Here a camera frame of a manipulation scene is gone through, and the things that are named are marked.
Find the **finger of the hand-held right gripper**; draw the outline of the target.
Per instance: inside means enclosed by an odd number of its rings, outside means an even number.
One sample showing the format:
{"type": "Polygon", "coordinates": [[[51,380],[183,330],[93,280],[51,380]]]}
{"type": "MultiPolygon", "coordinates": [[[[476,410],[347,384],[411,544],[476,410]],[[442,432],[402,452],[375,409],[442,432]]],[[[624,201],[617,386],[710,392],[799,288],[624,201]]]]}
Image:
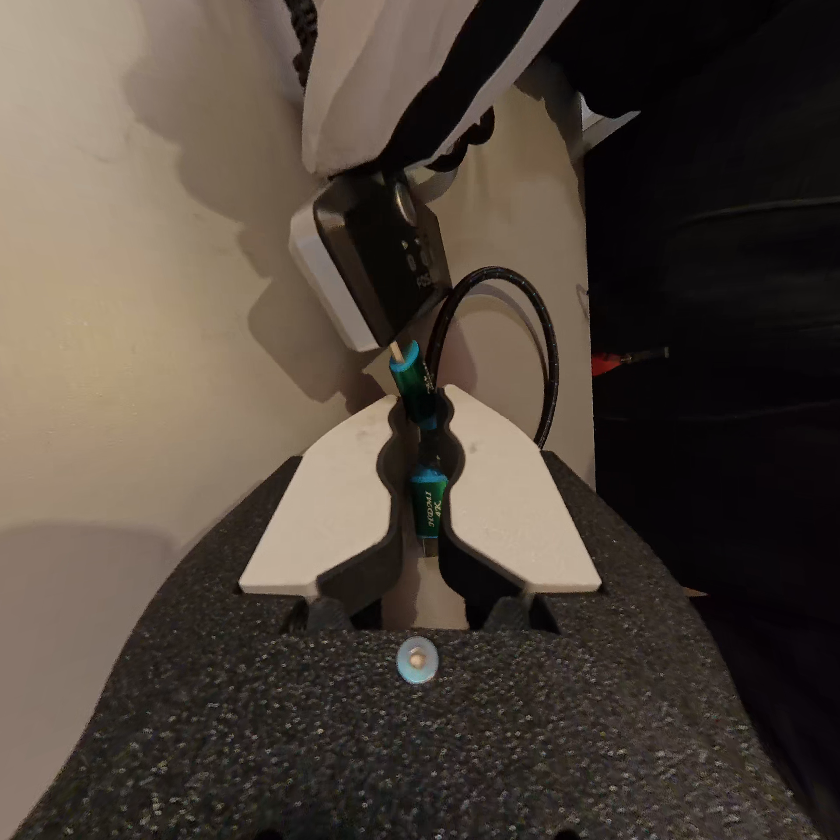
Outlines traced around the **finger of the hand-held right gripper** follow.
{"type": "Polygon", "coordinates": [[[413,96],[394,127],[394,171],[450,153],[579,2],[394,2],[413,49],[413,96]]]}
{"type": "Polygon", "coordinates": [[[321,3],[304,165],[319,176],[449,166],[485,138],[511,52],[512,2],[321,3]]]}

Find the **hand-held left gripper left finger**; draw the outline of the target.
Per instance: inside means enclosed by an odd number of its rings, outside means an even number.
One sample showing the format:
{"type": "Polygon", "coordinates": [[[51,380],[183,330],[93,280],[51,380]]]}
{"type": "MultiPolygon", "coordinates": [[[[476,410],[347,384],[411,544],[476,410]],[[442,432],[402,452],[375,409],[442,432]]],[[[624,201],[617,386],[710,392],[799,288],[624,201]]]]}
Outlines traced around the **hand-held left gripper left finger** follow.
{"type": "Polygon", "coordinates": [[[403,514],[404,409],[386,395],[294,460],[239,588],[359,613],[402,575],[403,514]]]}

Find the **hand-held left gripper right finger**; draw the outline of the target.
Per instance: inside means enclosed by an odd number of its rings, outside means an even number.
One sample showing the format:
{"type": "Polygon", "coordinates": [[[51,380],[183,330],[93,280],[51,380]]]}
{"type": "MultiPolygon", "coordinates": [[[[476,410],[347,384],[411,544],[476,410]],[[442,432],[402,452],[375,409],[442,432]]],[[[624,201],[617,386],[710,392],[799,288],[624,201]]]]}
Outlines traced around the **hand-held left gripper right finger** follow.
{"type": "Polygon", "coordinates": [[[539,446],[456,385],[442,392],[451,477],[439,565],[464,597],[579,594],[602,585],[539,446]]]}

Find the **black braided cable green plugs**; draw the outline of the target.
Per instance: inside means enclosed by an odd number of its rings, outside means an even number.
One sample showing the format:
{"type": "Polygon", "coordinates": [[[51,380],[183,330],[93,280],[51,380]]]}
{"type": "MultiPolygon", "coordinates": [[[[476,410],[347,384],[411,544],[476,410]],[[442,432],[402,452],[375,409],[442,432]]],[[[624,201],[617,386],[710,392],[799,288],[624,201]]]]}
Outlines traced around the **black braided cable green plugs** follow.
{"type": "Polygon", "coordinates": [[[488,266],[470,272],[451,290],[438,311],[427,342],[427,351],[412,341],[406,350],[398,342],[390,347],[389,370],[402,398],[406,415],[419,432],[417,462],[408,480],[413,521],[426,556],[437,553],[447,478],[439,456],[437,378],[448,330],[459,305],[480,285],[491,281],[510,284],[530,303],[542,328],[543,341],[536,339],[542,360],[543,398],[534,443],[543,448],[553,423],[560,393],[560,355],[557,334],[545,301],[538,289],[517,271],[488,266]]]}

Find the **black switch box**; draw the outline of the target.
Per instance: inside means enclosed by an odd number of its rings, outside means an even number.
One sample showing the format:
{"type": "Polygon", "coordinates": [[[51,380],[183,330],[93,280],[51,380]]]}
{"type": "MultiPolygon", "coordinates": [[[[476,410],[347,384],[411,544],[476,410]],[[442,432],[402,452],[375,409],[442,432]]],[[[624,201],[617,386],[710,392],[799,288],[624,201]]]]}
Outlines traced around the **black switch box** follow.
{"type": "Polygon", "coordinates": [[[437,216],[402,171],[324,183],[292,215],[288,247],[357,353],[389,345],[453,288],[437,216]]]}

